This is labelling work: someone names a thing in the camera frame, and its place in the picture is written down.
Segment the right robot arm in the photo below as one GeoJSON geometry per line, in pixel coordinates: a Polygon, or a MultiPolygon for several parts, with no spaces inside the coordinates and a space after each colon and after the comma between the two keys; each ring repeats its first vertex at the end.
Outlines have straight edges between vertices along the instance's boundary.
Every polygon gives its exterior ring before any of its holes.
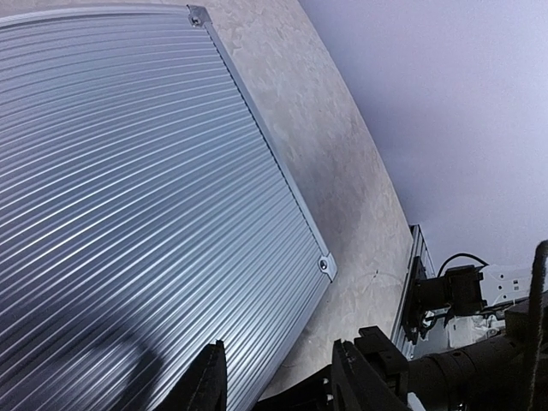
{"type": "Polygon", "coordinates": [[[354,340],[360,356],[390,395],[375,409],[411,407],[414,394],[428,410],[545,410],[547,408],[547,286],[527,267],[461,265],[428,277],[414,259],[402,328],[411,344],[434,325],[449,329],[438,354],[410,360],[377,327],[354,340]],[[450,328],[478,317],[488,325],[463,342],[450,328]]]}

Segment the aluminium poker case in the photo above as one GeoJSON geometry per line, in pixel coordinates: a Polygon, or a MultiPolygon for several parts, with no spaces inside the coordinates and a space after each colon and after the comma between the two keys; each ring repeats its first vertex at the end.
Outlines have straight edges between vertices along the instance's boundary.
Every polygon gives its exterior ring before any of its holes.
{"type": "Polygon", "coordinates": [[[249,410],[337,267],[206,9],[1,19],[1,407],[249,410]]]}

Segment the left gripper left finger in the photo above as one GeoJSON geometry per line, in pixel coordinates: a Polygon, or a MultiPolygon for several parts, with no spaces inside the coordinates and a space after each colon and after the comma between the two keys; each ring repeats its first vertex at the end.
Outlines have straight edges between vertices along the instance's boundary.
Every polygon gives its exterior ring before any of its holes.
{"type": "Polygon", "coordinates": [[[170,393],[161,410],[225,410],[227,365],[223,341],[206,344],[170,393]]]}

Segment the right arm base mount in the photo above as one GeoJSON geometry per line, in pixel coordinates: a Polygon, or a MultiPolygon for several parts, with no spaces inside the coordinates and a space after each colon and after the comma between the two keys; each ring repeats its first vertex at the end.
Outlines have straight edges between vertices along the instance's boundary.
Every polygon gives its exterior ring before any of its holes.
{"type": "Polygon", "coordinates": [[[436,277],[417,283],[417,301],[423,314],[420,322],[426,326],[419,339],[425,337],[439,319],[448,322],[455,316],[475,315],[488,306],[480,287],[484,280],[482,270],[488,263],[469,253],[455,254],[447,261],[459,257],[472,259],[478,264],[451,268],[442,264],[436,277]]]}

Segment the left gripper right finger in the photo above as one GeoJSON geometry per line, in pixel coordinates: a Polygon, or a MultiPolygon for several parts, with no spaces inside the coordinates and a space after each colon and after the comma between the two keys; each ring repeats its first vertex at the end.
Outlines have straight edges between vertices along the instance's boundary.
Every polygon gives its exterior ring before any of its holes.
{"type": "Polygon", "coordinates": [[[333,343],[331,390],[334,410],[409,410],[349,341],[333,343]]]}

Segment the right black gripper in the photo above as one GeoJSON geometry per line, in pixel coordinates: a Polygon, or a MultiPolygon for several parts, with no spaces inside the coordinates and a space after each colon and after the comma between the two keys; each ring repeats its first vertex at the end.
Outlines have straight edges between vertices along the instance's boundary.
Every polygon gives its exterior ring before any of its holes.
{"type": "Polygon", "coordinates": [[[424,408],[545,410],[546,336],[542,325],[522,326],[415,360],[407,360],[377,327],[360,329],[354,344],[409,409],[414,394],[424,408]]]}

